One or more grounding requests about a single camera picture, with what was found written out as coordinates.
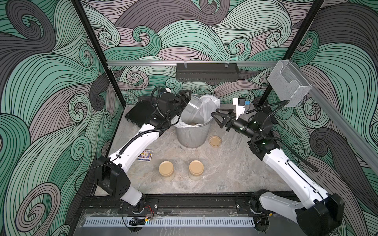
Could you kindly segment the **clear plastic rice jar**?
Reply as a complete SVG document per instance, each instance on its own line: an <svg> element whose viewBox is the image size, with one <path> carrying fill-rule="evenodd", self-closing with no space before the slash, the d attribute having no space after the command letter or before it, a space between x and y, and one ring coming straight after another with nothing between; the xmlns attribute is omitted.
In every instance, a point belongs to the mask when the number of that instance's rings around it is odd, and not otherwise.
<svg viewBox="0 0 378 236"><path fill-rule="evenodd" d="M182 112L181 120L187 124L202 124L203 116L200 114L200 107L202 102L200 97L192 95L192 99Z"/></svg>

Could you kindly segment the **beige jar lid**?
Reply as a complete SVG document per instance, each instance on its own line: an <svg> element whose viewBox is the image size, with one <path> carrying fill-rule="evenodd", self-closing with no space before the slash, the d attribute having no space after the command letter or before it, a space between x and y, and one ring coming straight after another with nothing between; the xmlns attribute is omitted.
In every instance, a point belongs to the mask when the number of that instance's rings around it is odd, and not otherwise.
<svg viewBox="0 0 378 236"><path fill-rule="evenodd" d="M219 136L214 135L209 137L208 142L212 147L219 147L222 144L222 139Z"/></svg>

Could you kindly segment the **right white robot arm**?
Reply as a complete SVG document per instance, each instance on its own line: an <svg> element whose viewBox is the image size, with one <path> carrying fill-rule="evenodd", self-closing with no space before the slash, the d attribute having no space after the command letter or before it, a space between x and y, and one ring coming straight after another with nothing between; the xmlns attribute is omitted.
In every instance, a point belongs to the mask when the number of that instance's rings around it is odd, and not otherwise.
<svg viewBox="0 0 378 236"><path fill-rule="evenodd" d="M283 152L284 142L268 134L273 127L272 113L258 112L249 120L232 109L216 109L211 114L221 128L234 129L247 136L250 150L270 166L298 198L293 201L267 190L252 198L252 211L270 211L297 223L308 236L326 236L342 224L345 203L338 194L331 195L302 172Z"/></svg>

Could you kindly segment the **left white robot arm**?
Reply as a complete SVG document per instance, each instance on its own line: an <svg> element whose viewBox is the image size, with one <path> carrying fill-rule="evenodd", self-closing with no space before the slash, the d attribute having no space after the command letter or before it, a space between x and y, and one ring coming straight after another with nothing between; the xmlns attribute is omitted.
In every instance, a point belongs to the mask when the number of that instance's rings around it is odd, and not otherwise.
<svg viewBox="0 0 378 236"><path fill-rule="evenodd" d="M127 173L142 152L172 126L172 119L182 114L191 99L190 90L174 94L167 89L155 88L150 100L138 102L126 114L126 119L140 130L118 151L96 161L98 186L112 198L143 209L144 195L131 186Z"/></svg>

